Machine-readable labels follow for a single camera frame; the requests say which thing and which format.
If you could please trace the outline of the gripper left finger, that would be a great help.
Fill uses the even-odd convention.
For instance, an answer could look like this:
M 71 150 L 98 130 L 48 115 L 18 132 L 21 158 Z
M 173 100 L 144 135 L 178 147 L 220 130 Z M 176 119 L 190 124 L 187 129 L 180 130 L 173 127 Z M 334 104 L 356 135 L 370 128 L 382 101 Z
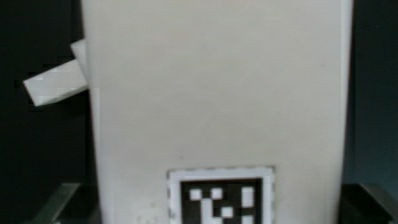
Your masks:
M 32 220 L 25 222 L 25 224 L 59 224 L 59 217 L 71 202 L 80 186 L 80 183 L 61 184 L 48 198 L 45 206 L 37 212 L 37 215 L 34 216 Z

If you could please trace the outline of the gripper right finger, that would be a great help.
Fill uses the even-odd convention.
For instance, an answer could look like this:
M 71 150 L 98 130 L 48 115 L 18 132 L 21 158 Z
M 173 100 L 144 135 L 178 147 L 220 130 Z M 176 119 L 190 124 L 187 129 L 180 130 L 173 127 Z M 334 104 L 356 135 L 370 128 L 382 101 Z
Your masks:
M 377 184 L 359 184 L 356 224 L 398 224 L 398 200 Z

